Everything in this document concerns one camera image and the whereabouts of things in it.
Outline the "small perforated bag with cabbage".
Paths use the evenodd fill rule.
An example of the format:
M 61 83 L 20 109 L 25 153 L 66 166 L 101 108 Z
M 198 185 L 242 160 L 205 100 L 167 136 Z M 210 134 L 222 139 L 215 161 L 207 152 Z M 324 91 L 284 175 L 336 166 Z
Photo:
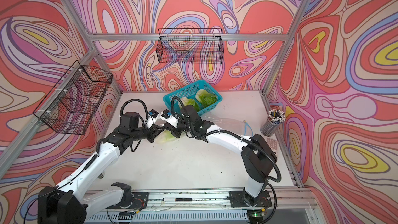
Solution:
M 155 139 L 156 144 L 166 144 L 177 141 L 178 138 L 174 137 L 169 130 L 163 130 Z

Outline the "green chinese cabbage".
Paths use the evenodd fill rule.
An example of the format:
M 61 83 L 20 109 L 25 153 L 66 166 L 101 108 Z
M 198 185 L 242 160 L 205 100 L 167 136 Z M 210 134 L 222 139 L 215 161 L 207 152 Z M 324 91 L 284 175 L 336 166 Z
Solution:
M 195 98 L 203 105 L 203 107 L 209 107 L 218 100 L 216 95 L 207 92 L 205 89 L 200 89 L 196 93 Z
M 193 106 L 194 109 L 196 110 L 196 112 L 199 112 L 201 110 L 199 107 L 199 104 L 196 102 L 195 99 L 189 99 L 186 97 L 182 97 L 180 100 L 184 106 L 189 106 L 189 105 Z

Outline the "clear blue zip-top bag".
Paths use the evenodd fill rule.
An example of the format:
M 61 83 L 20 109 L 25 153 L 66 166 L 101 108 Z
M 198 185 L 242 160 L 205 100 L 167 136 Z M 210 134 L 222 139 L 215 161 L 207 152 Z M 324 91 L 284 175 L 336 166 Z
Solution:
M 211 113 L 201 116 L 203 120 L 213 122 L 220 128 L 234 132 L 238 135 L 253 136 L 254 132 L 246 120 L 236 120 L 231 118 L 221 118 Z

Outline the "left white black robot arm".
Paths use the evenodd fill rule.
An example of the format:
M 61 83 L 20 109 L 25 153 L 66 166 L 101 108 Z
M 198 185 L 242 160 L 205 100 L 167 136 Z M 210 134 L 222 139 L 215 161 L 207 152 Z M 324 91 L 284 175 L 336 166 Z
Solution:
M 154 141 L 159 134 L 155 126 L 159 113 L 144 109 L 143 125 L 140 114 L 120 113 L 120 124 L 104 139 L 98 141 L 96 151 L 75 172 L 55 187 L 45 187 L 37 198 L 39 224 L 83 224 L 88 218 L 110 207 L 129 208 L 134 197 L 131 187 L 116 182 L 109 188 L 88 198 L 87 190 L 111 164 L 115 163 L 134 141 Z

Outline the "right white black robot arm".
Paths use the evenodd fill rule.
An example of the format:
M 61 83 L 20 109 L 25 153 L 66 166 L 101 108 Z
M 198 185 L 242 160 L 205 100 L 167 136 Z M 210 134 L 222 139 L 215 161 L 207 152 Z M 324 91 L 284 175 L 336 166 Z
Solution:
M 250 207 L 258 206 L 263 198 L 261 194 L 270 185 L 270 181 L 279 183 L 282 180 L 277 156 L 263 136 L 243 136 L 225 130 L 214 122 L 202 119 L 192 105 L 183 105 L 179 97 L 173 97 L 172 102 L 174 101 L 178 101 L 182 109 L 180 113 L 176 113 L 173 108 L 161 112 L 158 117 L 166 122 L 162 128 L 177 138 L 185 132 L 190 139 L 216 144 L 238 153 L 248 174 L 248 180 L 242 190 L 243 199 L 236 202 Z

